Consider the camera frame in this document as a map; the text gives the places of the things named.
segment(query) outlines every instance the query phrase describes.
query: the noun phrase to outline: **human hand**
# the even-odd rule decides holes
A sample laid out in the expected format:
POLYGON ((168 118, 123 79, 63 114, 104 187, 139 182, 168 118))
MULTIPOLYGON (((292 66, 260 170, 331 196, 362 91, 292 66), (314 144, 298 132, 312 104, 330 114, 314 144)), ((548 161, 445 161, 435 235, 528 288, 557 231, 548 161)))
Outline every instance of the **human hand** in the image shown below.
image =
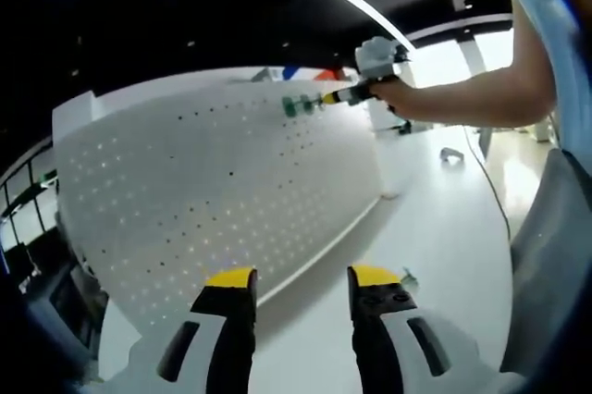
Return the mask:
POLYGON ((417 105, 417 102, 413 102, 414 98, 412 97, 415 89, 403 80, 379 82, 371 85, 369 89, 376 98, 394 107, 398 116, 413 117, 413 107, 417 105))

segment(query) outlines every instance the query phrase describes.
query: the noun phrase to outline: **window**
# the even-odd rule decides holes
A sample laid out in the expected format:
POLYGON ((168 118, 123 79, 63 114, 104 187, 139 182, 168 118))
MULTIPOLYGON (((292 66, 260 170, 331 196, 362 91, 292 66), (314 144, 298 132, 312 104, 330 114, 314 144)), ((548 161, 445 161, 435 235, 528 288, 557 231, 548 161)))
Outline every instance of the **window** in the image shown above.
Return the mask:
POLYGON ((17 239, 15 239, 15 232, 12 230, 10 218, 0 221, 0 243, 2 243, 2 249, 4 251, 8 251, 17 245, 17 239))
POLYGON ((410 68, 418 88, 450 84, 471 77, 463 52, 453 40, 418 49, 410 68))
POLYGON ((15 224, 18 240, 21 243, 29 244, 40 235, 43 235, 43 229, 39 222, 39 216, 37 215, 33 200, 24 203, 22 207, 12 215, 12 221, 15 224))
POLYGON ((514 30, 475 35, 487 71, 506 68, 512 63, 514 30))

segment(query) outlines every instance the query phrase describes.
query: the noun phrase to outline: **blue object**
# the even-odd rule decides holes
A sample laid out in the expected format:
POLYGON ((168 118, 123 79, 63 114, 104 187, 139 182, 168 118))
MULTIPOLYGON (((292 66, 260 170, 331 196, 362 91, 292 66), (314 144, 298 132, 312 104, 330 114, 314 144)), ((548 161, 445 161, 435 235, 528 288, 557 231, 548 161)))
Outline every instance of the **blue object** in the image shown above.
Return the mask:
POLYGON ((592 175, 592 93, 574 36, 577 22, 563 0, 520 0, 541 37, 553 67, 561 148, 592 175))
POLYGON ((284 70, 282 71, 282 76, 284 77, 284 81, 291 79, 296 74, 298 69, 299 68, 294 67, 294 66, 285 67, 284 70))

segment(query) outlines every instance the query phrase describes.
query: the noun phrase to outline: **gray panel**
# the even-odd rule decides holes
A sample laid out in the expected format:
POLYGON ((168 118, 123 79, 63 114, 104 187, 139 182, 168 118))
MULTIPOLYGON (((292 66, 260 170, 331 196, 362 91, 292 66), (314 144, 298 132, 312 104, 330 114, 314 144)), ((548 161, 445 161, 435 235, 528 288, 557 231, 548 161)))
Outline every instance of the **gray panel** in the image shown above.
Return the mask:
POLYGON ((535 201, 512 242, 514 303, 503 367, 530 374, 572 310, 592 263, 590 177, 549 153, 535 201), (587 189, 580 179, 587 180, 587 189))
POLYGON ((288 119, 280 103, 343 85, 235 84, 168 96, 55 145, 68 236, 142 334, 221 270, 256 266, 265 296, 376 200, 364 108, 288 119))

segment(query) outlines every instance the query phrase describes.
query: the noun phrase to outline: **pegboard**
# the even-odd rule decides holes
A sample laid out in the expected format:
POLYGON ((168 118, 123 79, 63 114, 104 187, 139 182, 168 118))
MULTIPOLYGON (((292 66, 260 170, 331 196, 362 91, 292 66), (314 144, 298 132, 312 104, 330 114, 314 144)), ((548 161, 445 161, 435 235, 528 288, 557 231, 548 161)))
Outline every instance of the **pegboard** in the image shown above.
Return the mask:
POLYGON ((344 83, 243 83, 153 99, 55 145, 60 211, 101 285, 141 333, 186 312, 204 282, 293 277, 380 193, 362 105, 285 117, 283 96, 344 83))

